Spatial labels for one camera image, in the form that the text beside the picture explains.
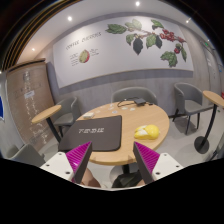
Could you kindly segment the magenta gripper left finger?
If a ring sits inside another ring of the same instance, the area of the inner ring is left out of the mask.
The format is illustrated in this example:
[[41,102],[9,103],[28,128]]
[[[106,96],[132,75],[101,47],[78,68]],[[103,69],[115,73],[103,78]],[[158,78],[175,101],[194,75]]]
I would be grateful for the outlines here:
[[66,154],[67,160],[74,173],[74,182],[77,184],[81,183],[91,153],[92,142],[87,142],[70,150]]

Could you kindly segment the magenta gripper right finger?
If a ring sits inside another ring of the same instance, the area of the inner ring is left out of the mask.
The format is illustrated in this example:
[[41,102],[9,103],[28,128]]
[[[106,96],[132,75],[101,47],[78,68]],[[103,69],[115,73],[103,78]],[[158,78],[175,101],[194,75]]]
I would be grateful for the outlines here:
[[152,183],[152,172],[160,157],[160,154],[138,142],[133,144],[133,153],[135,155],[142,179],[146,184]]

